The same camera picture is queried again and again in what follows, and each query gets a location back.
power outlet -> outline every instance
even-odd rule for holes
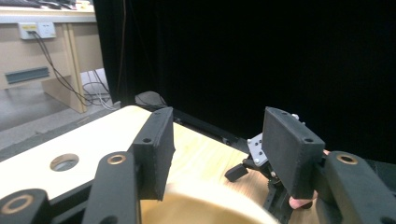
[[[37,27],[41,38],[56,37],[55,26],[53,25],[53,22],[39,22]]]
[[[29,31],[36,31],[38,33],[37,24],[35,22],[19,22],[21,39],[34,39],[35,36],[29,34]]]

table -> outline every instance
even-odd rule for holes
[[[39,188],[53,199],[92,180],[99,160],[110,152],[127,150],[149,115],[140,107],[126,106],[0,162],[0,198],[20,189]],[[268,193],[267,179],[259,172],[250,171],[235,183],[224,177],[228,169],[247,156],[245,153],[176,123],[174,136],[176,152],[168,176],[169,186],[200,182],[239,195],[233,197],[263,204]],[[51,162],[65,154],[77,155],[78,164],[64,172],[51,170]],[[290,223],[318,223],[315,208],[294,212]]]
[[[62,87],[35,40],[21,40],[18,22],[55,23],[57,37],[44,39],[57,70],[79,94],[84,94],[81,72],[103,68],[102,52],[93,7],[86,10],[55,10],[0,7],[0,90],[40,81],[43,90],[79,113],[86,106],[70,90]],[[4,73],[47,66],[49,77],[8,84]]]

floor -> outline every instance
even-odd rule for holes
[[[104,70],[98,69],[97,74],[108,88]],[[81,74],[84,89],[89,93],[101,93],[103,98],[108,99],[105,88],[94,78],[93,72]],[[106,110],[98,100],[95,102],[97,105],[90,105],[87,112],[79,114],[44,93],[39,82],[0,91],[0,151],[39,133],[46,133]]]

round hole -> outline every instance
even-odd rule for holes
[[[119,222],[119,220],[117,219],[117,217],[109,216],[109,217],[105,217],[104,219],[102,219],[100,224],[116,224],[118,222]]]
[[[390,217],[381,217],[381,222],[383,224],[396,224],[396,220]]]
[[[304,141],[305,141],[305,142],[309,142],[309,143],[314,142],[314,140],[312,140],[312,138],[305,138]]]
[[[339,161],[341,161],[341,162],[343,162],[345,164],[349,164],[349,165],[358,164],[358,161],[355,158],[353,158],[351,156],[348,156],[346,154],[337,155],[337,160],[339,160]]]
[[[53,171],[61,172],[67,171],[75,167],[78,163],[78,156],[76,154],[64,154],[55,158],[49,165]]]
[[[2,208],[2,214],[14,214],[17,213],[33,202],[33,196],[29,194],[23,194],[19,197],[13,198],[9,202],[7,202]]]
[[[112,165],[117,165],[126,160],[124,155],[114,155],[107,159],[107,162]]]

desk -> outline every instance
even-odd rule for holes
[[[79,113],[87,110],[76,95],[64,88],[50,69],[35,40],[21,40],[18,22],[55,23],[57,37],[45,39],[49,54],[59,72],[79,94],[81,72],[103,68],[102,53],[93,8],[88,10],[54,10],[23,7],[0,7],[0,90],[40,81],[43,90]],[[8,84],[4,73],[47,66],[49,77]]]
[[[39,188],[52,199],[92,180],[99,160],[110,152],[127,150],[149,115],[140,107],[127,106],[0,162],[0,198],[20,189]],[[263,204],[267,179],[259,172],[250,171],[235,183],[224,177],[245,153],[175,123],[174,135],[176,152],[168,183],[205,182]],[[68,171],[52,171],[50,163],[63,154],[78,155],[78,164]],[[315,208],[294,212],[290,223],[318,223]]]

